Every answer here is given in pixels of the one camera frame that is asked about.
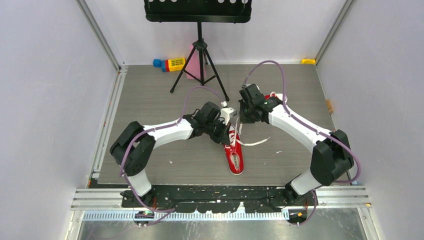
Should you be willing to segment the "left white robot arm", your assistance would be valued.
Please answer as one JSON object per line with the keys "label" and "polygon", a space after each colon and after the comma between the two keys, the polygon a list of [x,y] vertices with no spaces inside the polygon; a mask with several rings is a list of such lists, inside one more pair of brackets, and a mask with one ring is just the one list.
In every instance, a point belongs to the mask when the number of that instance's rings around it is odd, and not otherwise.
{"label": "left white robot arm", "polygon": [[236,109],[208,101],[201,109],[174,121],[158,125],[141,125],[138,121],[129,123],[109,152],[120,166],[120,174],[135,191],[135,202],[141,207],[148,207],[153,202],[152,184],[145,168],[154,149],[203,134],[217,144],[229,145],[230,119],[235,115]]}

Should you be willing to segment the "red sneaker with laces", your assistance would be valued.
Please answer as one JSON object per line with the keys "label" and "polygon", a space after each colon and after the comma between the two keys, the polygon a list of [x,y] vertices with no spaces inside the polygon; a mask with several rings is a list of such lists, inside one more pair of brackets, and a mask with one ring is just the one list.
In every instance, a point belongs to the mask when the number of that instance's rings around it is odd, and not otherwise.
{"label": "red sneaker with laces", "polygon": [[235,124],[231,124],[229,128],[230,144],[224,144],[224,151],[228,162],[229,171],[234,175],[240,175],[244,171],[244,158],[242,147],[253,147],[267,142],[270,137],[253,143],[243,143],[240,135],[243,124],[240,118],[236,119]]}

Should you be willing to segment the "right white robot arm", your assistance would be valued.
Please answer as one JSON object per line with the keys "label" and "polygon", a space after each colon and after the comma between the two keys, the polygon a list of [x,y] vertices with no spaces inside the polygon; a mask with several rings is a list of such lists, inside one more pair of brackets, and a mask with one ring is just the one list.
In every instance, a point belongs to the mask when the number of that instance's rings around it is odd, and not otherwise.
{"label": "right white robot arm", "polygon": [[342,130],[332,132],[300,116],[288,107],[282,93],[264,95],[256,84],[243,85],[239,93],[241,123],[274,126],[311,152],[309,168],[284,186],[291,205],[299,205],[314,189],[330,186],[355,165],[348,136]]}

